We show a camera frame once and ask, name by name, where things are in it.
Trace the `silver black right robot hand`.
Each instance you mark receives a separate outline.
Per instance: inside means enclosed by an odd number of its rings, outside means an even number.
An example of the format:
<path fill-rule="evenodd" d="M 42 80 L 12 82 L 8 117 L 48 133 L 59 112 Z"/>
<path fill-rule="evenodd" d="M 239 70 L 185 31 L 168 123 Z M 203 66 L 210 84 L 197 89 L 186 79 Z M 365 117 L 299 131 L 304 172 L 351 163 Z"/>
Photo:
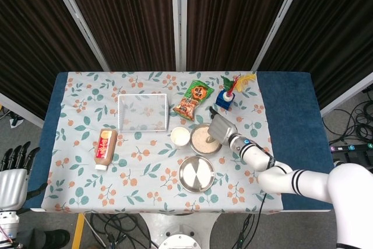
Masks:
<path fill-rule="evenodd" d="M 208 129 L 209 135 L 220 144 L 228 146 L 230 136 L 238 132 L 237 127 L 212 106 L 209 107 L 209 111 L 212 119 Z"/>

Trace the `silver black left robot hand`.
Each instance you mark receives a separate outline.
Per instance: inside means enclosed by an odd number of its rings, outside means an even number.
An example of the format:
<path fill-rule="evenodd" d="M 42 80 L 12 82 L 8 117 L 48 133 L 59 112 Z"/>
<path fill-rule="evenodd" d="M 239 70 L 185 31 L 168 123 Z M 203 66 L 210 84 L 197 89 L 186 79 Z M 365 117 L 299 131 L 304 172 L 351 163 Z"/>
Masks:
<path fill-rule="evenodd" d="M 8 149 L 1 158 L 1 212 L 16 211 L 27 200 L 28 182 L 39 147 L 30 141 Z"/>

